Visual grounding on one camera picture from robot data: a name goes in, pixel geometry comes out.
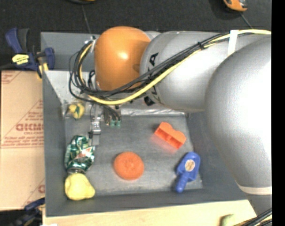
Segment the blue clamp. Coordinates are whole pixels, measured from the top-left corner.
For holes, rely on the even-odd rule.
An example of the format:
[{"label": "blue clamp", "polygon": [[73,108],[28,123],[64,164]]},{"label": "blue clamp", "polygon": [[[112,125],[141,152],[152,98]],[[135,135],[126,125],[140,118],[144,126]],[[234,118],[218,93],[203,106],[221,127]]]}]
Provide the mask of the blue clamp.
[{"label": "blue clamp", "polygon": [[197,153],[186,153],[176,169],[176,174],[178,176],[177,184],[175,187],[176,192],[182,193],[187,182],[196,180],[200,161],[200,156]]},{"label": "blue clamp", "polygon": [[16,56],[19,56],[18,58],[15,57],[16,60],[13,61],[15,67],[21,70],[37,71],[38,74],[41,76],[41,71],[40,71],[41,65],[38,62],[38,58],[45,57],[48,69],[52,70],[55,66],[54,50],[52,48],[46,48],[43,52],[38,53],[37,55],[28,52],[27,49],[28,31],[29,29],[18,30],[17,28],[12,28],[6,33],[5,37],[8,45],[12,48]]},{"label": "blue clamp", "polygon": [[25,214],[16,219],[9,226],[29,226],[34,221],[42,221],[39,206],[45,204],[45,198],[38,199],[24,207]]}]

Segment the yellow label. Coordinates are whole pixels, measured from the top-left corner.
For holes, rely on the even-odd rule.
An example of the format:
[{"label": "yellow label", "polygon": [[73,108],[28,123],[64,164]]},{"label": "yellow label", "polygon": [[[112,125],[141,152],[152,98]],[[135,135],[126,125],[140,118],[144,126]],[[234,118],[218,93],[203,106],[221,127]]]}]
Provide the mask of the yellow label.
[{"label": "yellow label", "polygon": [[18,65],[25,64],[29,62],[29,56],[18,54],[12,58],[12,61]]},{"label": "yellow label", "polygon": [[193,171],[194,170],[194,168],[195,168],[195,162],[194,162],[194,160],[192,160],[192,159],[189,159],[189,160],[187,160],[186,161],[186,163],[185,163],[185,170],[186,171]]}]

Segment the yellow cable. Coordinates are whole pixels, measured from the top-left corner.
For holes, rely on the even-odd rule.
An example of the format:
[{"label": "yellow cable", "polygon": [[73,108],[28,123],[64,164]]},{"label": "yellow cable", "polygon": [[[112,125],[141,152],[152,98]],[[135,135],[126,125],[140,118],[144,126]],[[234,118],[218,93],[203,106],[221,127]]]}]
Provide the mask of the yellow cable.
[{"label": "yellow cable", "polygon": [[197,52],[199,52],[201,49],[193,52],[192,54],[190,54],[189,56],[187,56],[184,60],[178,62],[177,64],[175,64],[173,67],[167,69],[165,72],[163,72],[160,76],[158,76],[156,79],[154,79],[152,82],[150,82],[150,84],[148,84],[147,86],[145,86],[144,88],[140,89],[139,91],[137,91],[136,93],[124,98],[124,99],[119,99],[119,100],[115,100],[115,101],[108,101],[108,100],[103,100],[103,99],[99,99],[97,97],[88,95],[91,99],[93,99],[94,101],[104,104],[104,105],[119,105],[119,104],[123,104],[125,102],[131,101],[137,97],[139,97],[140,95],[142,95],[144,92],[146,92],[147,90],[151,89],[154,85],[156,85],[158,82],[160,82],[161,80],[163,80],[169,73],[171,73],[174,69],[176,69],[179,65],[181,65],[184,61],[186,61],[187,59],[189,59],[191,56],[193,56],[194,54],[196,54]]},{"label": "yellow cable", "polygon": [[[254,34],[271,34],[271,31],[267,31],[267,30],[258,30],[258,29],[247,29],[247,30],[240,30],[238,32],[238,34],[242,34],[242,33],[246,33],[246,32],[250,32],[250,33],[254,33]],[[230,34],[221,36],[219,38],[213,39],[212,42],[216,42],[218,43],[220,40],[223,40],[225,38],[229,38]],[[214,45],[216,43],[213,44],[209,44],[207,46],[204,46],[205,48]],[[87,52],[88,49],[90,49],[91,44],[83,51],[83,53],[81,54],[82,58],[84,56],[84,54]],[[124,99],[119,99],[119,100],[115,100],[115,101],[108,101],[108,100],[103,100],[100,99],[98,97],[94,97],[91,95],[88,95],[91,99],[93,99],[94,101],[103,104],[103,105],[120,105],[123,104],[125,102],[131,101],[137,97],[139,97],[140,95],[142,95],[144,92],[146,92],[147,90],[151,89],[154,85],[156,85],[157,83],[159,83],[161,80],[163,80],[169,73],[171,73],[174,69],[176,69],[179,65],[181,65],[184,61],[186,61],[187,59],[189,59],[191,56],[193,56],[194,54],[196,54],[197,52],[199,52],[201,49],[196,50],[195,52],[193,52],[192,54],[190,54],[189,56],[187,56],[185,59],[183,59],[182,61],[178,62],[177,64],[175,64],[174,66],[172,66],[171,68],[167,69],[165,72],[163,72],[160,76],[158,76],[156,79],[154,79],[152,82],[150,82],[148,85],[146,85],[144,88],[140,89],[139,91],[135,92],[134,94],[124,98]],[[79,73],[79,77],[82,81],[83,80],[83,76],[82,73]]]}]

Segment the black carpet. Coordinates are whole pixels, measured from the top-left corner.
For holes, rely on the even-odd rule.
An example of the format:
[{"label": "black carpet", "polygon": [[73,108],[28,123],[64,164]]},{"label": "black carpet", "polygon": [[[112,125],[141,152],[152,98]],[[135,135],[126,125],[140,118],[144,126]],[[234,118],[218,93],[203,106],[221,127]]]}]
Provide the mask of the black carpet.
[{"label": "black carpet", "polygon": [[[272,0],[246,0],[244,16],[253,28],[272,30]],[[249,28],[237,12],[227,12],[222,0],[97,0],[84,6],[92,33],[126,25],[144,31],[226,32]],[[5,33],[29,28],[29,45],[40,48],[40,32],[87,33],[82,6],[67,0],[0,0],[0,65],[10,62]],[[0,226],[22,212],[0,212]]]}]

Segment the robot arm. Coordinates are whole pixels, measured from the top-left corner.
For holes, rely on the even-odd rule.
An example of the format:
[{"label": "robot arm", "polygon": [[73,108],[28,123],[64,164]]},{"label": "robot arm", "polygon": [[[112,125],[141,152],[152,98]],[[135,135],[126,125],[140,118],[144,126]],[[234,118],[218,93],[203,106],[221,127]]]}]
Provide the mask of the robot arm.
[{"label": "robot arm", "polygon": [[204,111],[221,157],[255,212],[271,208],[270,32],[111,28],[95,44],[93,84],[88,97],[106,106],[146,94],[177,111]]}]

